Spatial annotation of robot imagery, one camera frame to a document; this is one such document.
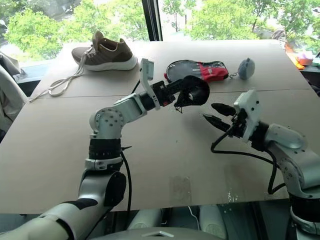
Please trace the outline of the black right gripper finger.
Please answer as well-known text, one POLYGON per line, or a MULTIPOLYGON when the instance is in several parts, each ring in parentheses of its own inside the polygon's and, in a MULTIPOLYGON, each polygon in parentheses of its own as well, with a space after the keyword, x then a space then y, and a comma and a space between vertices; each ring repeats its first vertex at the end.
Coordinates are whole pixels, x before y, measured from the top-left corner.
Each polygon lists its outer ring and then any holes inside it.
POLYGON ((205 118, 205 120, 209 124, 211 124, 213 127, 217 128, 218 130, 221 130, 223 132, 227 132, 227 131, 232 130, 231 125, 227 124, 226 122, 223 122, 220 118, 218 118, 214 115, 204 113, 202 116, 205 118))
POLYGON ((211 107, 214 110, 216 110, 219 114, 226 117, 234 116, 237 113, 234 107, 223 103, 212 103, 211 107))

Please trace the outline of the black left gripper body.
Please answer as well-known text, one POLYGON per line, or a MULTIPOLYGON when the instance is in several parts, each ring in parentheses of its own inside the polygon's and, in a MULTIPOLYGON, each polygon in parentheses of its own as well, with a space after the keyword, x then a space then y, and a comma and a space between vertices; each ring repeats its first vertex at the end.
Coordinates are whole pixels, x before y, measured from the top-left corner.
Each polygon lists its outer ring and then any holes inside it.
POLYGON ((174 96, 176 89, 173 82, 165 85, 164 81, 159 81, 152 84, 151 88, 161 107, 166 107, 176 100, 176 97, 174 96))

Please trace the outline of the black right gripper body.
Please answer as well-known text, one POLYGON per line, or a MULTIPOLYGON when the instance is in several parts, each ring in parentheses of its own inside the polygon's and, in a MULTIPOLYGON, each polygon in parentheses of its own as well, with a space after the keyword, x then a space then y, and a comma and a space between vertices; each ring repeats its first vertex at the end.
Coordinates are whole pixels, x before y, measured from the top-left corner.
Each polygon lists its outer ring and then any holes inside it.
POLYGON ((230 137, 242 138, 247 127, 247 112, 241 108, 239 112, 236 112, 232 117, 230 137))

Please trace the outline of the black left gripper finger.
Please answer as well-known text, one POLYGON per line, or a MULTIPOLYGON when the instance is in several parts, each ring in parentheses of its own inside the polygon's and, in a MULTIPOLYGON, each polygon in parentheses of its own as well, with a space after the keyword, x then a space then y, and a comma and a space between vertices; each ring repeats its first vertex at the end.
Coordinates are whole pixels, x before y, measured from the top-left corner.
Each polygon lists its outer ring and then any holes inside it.
POLYGON ((176 94, 186 88, 186 81, 184 79, 178 79, 169 83, 166 86, 166 91, 168 94, 176 94))

